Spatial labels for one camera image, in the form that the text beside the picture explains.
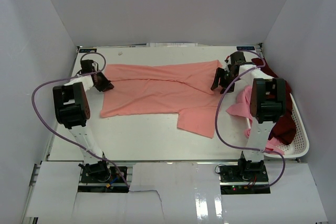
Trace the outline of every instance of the white panel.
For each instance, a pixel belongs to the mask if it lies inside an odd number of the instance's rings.
[[[195,197],[190,199],[188,196],[188,185],[192,185],[197,180],[192,180],[195,176],[191,175],[194,174],[190,173],[190,171],[188,172],[188,170],[185,170],[185,173],[183,173],[183,169],[181,168],[186,168],[190,164],[174,164],[171,165],[173,168],[171,170],[165,169],[165,165],[168,164],[150,164],[150,167],[148,164],[144,166],[137,164],[137,168],[142,167],[144,169],[138,174],[138,181],[134,182],[149,185],[147,189],[152,188],[165,191],[164,188],[166,188],[166,192],[170,192],[172,197],[174,197],[173,200],[166,201],[170,196],[168,194],[162,194],[160,195],[162,200],[161,205],[160,197],[156,191],[129,192],[128,194],[78,193],[72,214],[73,222],[69,219],[63,221],[59,219],[48,221],[45,218],[39,218],[38,224],[162,224],[163,214],[173,213],[172,210],[175,210],[175,221],[173,223],[217,223],[216,220],[211,218],[197,222],[195,221],[195,212],[193,215],[189,215],[190,212],[188,210],[190,206],[196,204],[196,201]],[[198,173],[200,176],[198,177],[198,182],[202,182],[204,183],[203,185],[206,185],[203,189],[207,192],[219,189],[216,187],[219,186],[219,184],[213,184],[213,178],[217,177],[213,172],[214,167],[215,165],[199,164]],[[267,163],[266,167],[269,179],[273,181],[279,175],[281,165],[279,163]],[[186,191],[178,195],[179,187],[184,187]],[[208,195],[206,195],[206,198],[209,214],[213,214],[213,211],[215,211],[216,215],[220,216],[222,213],[221,208],[223,207],[223,222],[221,223],[315,224],[316,222],[327,220],[307,164],[287,164],[283,178],[271,187],[271,194],[222,195],[219,199],[216,198],[216,200],[212,202],[208,200]],[[183,204],[183,207],[177,210],[174,208],[168,209],[167,205],[169,204],[175,204],[177,206]],[[164,223],[171,223],[171,217],[172,216],[165,218]]]
[[[0,0],[0,216],[20,223],[34,163],[50,138],[30,96],[42,82],[67,76],[75,47],[50,0]],[[54,125],[51,87],[37,96]]]
[[[82,46],[263,42],[286,0],[51,0]]]
[[[336,0],[287,0],[265,41],[270,66],[292,86],[305,124],[306,157],[328,220],[336,222]]]
[[[80,171],[78,162],[42,162],[26,216],[70,218]]]
[[[214,166],[137,163],[130,191],[157,191],[166,224],[220,224],[223,223],[221,189]]]
[[[281,165],[266,164],[269,181]],[[314,179],[307,164],[287,164],[271,194],[222,195],[223,217],[229,224],[315,224],[326,221]]]
[[[127,194],[77,193],[72,217],[38,218],[38,224],[165,224],[155,191]]]

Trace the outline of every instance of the white basket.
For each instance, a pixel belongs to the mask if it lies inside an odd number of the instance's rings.
[[[290,145],[280,144],[277,147],[283,150],[284,158],[297,158],[304,156],[309,150],[309,141],[305,131],[305,127],[303,125],[298,107],[294,101],[293,96],[290,94],[290,97],[293,102],[293,109],[292,109],[292,118],[296,125],[296,135],[293,139],[293,142]],[[279,155],[276,154],[267,154],[264,153],[266,157],[274,157],[274,158],[281,158]]]

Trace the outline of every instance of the pink cloth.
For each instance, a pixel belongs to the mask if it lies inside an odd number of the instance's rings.
[[[252,87],[247,85],[242,92],[237,95],[236,104],[231,105],[226,112],[230,115],[237,115],[242,116],[244,118],[249,118],[250,123],[252,124],[252,115],[250,113],[250,101],[251,101],[251,93]],[[244,135],[249,138],[250,137],[251,129],[244,130]],[[284,154],[283,150],[278,148],[277,146],[280,145],[280,141],[275,137],[272,137],[269,141],[267,141],[266,149],[269,151],[277,151],[280,152],[282,155]]]
[[[178,113],[177,127],[212,138],[219,91],[210,87],[218,60],[169,66],[107,65],[114,89],[104,93],[100,115]]]

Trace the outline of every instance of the white table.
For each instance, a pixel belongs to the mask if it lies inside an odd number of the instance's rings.
[[[236,47],[142,47],[142,48],[98,48],[108,64],[121,63],[132,65],[172,65],[220,60],[236,51]],[[245,52],[247,60],[255,55]],[[80,69],[78,54],[73,75]],[[99,55],[87,55],[101,67],[103,60]],[[237,94],[247,83],[240,80],[235,85],[235,92],[228,94],[219,115],[219,131],[229,143],[245,146],[247,139],[243,131],[246,120],[230,116],[226,109],[235,103]],[[241,151],[224,145],[217,137],[213,139],[191,132],[177,129],[178,114],[146,114],[114,116],[101,118],[103,93],[92,88],[87,92],[91,109],[88,121],[93,134],[107,158],[114,161],[213,161],[222,159],[238,159]],[[57,132],[75,140],[64,128],[58,125]],[[82,160],[78,147],[55,137],[50,152],[50,161]]]

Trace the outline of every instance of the wire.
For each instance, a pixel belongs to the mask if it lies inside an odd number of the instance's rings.
[[[95,73],[100,73],[100,72],[102,72],[102,71],[105,69],[105,67],[106,67],[106,58],[104,57],[104,55],[102,55],[102,54],[100,54],[100,53],[98,53],[98,52],[88,52],[88,53],[84,54],[84,55],[80,58],[80,60],[82,60],[82,58],[83,58],[84,56],[89,55],[89,54],[100,55],[100,56],[103,58],[103,60],[104,60],[104,65],[103,65],[103,67],[102,67],[101,70],[98,70],[98,71],[96,71],[96,72],[92,72],[92,73],[86,73],[86,74],[83,74],[83,75],[81,75],[82,77],[83,77],[83,76],[89,76],[89,75],[92,75],[92,74],[95,74]],[[41,116],[41,114],[39,113],[39,111],[38,111],[38,109],[37,109],[37,107],[36,107],[35,95],[36,95],[37,91],[38,91],[40,88],[42,88],[42,87],[44,87],[44,86],[46,86],[46,85],[48,85],[48,84],[51,84],[51,83],[60,82],[60,81],[69,81],[69,80],[72,80],[72,79],[75,79],[75,78],[78,78],[78,77],[80,77],[80,76],[72,76],[72,77],[69,77],[69,78],[62,78],[62,79],[57,79],[57,80],[53,80],[53,81],[47,81],[47,82],[42,83],[41,85],[39,85],[39,86],[33,91],[32,95],[31,95],[31,104],[33,105],[34,111],[35,111],[37,117],[40,119],[41,123],[42,123],[42,124],[49,130],[49,131],[51,131],[52,134],[58,136],[59,138],[65,140],[65,141],[67,141],[67,142],[69,142],[69,143],[71,143],[71,144],[74,144],[74,145],[78,146],[79,148],[85,150],[87,153],[89,153],[91,156],[95,157],[96,159],[99,159],[99,160],[102,160],[102,161],[111,163],[111,164],[116,168],[116,170],[119,172],[119,174],[120,174],[121,171],[120,171],[119,167],[116,165],[115,162],[113,162],[113,161],[111,161],[111,160],[109,160],[109,159],[107,159],[107,158],[104,158],[104,157],[99,157],[99,156],[97,156],[95,153],[93,153],[92,151],[87,150],[83,145],[81,145],[81,144],[79,144],[79,143],[77,143],[77,142],[74,142],[74,141],[68,139],[67,137],[62,136],[61,134],[57,133],[57,132],[56,132],[53,128],[51,128],[51,127],[49,126],[49,124],[43,119],[43,117]],[[130,188],[130,186],[129,186],[129,184],[127,183],[126,179],[125,179],[123,176],[121,176],[121,178],[122,178],[122,180],[124,181],[124,183],[126,184],[126,186],[127,186],[128,188]]]
[[[118,180],[118,177],[116,177],[114,180],[112,180],[112,182],[110,183],[110,185],[112,185],[114,182],[116,182]]]
[[[111,173],[111,169],[109,169],[109,172],[110,172],[110,174],[109,174],[109,177],[106,179],[106,180],[104,180],[104,181],[101,181],[101,180],[99,180],[99,179],[97,179],[99,182],[106,182],[106,181],[108,181],[110,178],[111,178],[111,176],[112,176],[112,173]]]
[[[249,188],[248,186],[249,186],[252,182],[253,182],[253,177],[251,178],[250,182],[249,182],[247,185],[244,186],[244,189],[248,189],[248,188]]]
[[[216,172],[216,170],[217,170],[217,167],[219,167],[219,166],[223,166],[224,164],[218,164],[218,165],[216,165],[216,167],[215,167],[215,174],[219,174],[220,175],[220,173],[218,173],[218,172]]]
[[[256,66],[256,68],[263,68],[264,66],[266,66],[266,62],[265,60],[260,56],[260,54],[256,53],[256,52],[253,52],[253,51],[250,51],[250,50],[239,50],[237,52],[250,52],[256,56],[258,56],[258,58],[261,59],[261,61],[263,62],[261,66]],[[285,167],[286,167],[286,161],[285,161],[285,158],[283,157],[283,155],[279,152],[276,152],[276,151],[267,151],[267,150],[260,150],[260,149],[257,149],[257,148],[251,148],[251,147],[239,147],[239,146],[235,146],[235,145],[231,145],[229,143],[227,143],[222,137],[221,137],[221,134],[219,133],[219,130],[218,130],[218,114],[219,114],[219,109],[221,107],[221,104],[222,104],[222,101],[223,101],[223,98],[224,96],[226,95],[226,93],[228,92],[228,90],[231,88],[231,86],[237,81],[239,80],[243,75],[247,74],[248,72],[254,70],[255,68],[250,68],[246,71],[244,71],[243,73],[239,74],[229,85],[228,87],[225,89],[224,93],[222,94],[222,97],[220,98],[219,100],[219,103],[218,103],[218,106],[217,106],[217,110],[216,110],[216,116],[215,116],[215,130],[216,130],[216,133],[217,133],[217,136],[219,138],[219,140],[224,143],[225,145],[231,147],[231,148],[234,148],[234,149],[238,149],[238,150],[251,150],[251,151],[258,151],[258,152],[264,152],[264,153],[275,153],[275,154],[278,154],[281,159],[282,159],[282,170],[281,170],[281,173],[279,175],[279,177],[274,180],[274,182],[272,182],[271,184],[269,185],[266,185],[265,187],[262,187],[262,188],[258,188],[258,189],[265,189],[265,188],[268,188],[268,187],[271,187],[272,185],[274,185],[276,182],[278,182],[280,180],[280,178],[283,176],[283,173],[285,172]]]
[[[257,182],[257,175],[254,176],[254,181],[252,183],[252,185],[248,186],[248,188],[252,188]]]
[[[96,64],[96,66],[97,66],[97,72],[99,71],[99,64],[98,64],[98,62],[96,62],[96,61],[93,61],[95,64]],[[78,72],[76,73],[76,75],[79,75],[79,74],[81,74],[82,73],[82,70],[80,69],[80,70],[78,70]]]

